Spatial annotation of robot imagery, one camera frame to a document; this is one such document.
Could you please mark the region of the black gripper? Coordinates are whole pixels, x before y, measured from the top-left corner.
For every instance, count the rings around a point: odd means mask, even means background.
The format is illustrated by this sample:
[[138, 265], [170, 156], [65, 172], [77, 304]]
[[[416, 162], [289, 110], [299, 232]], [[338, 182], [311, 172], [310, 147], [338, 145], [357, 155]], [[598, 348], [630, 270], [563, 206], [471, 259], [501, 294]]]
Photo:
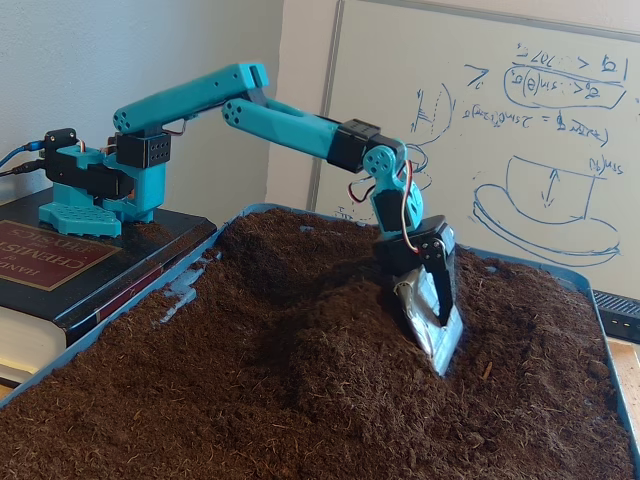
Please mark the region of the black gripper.
[[377, 240], [374, 256], [384, 273], [403, 275], [394, 293], [418, 345], [443, 377], [463, 332], [454, 306], [455, 234], [444, 215], [435, 215], [423, 219], [408, 238], [417, 252], [397, 234]]

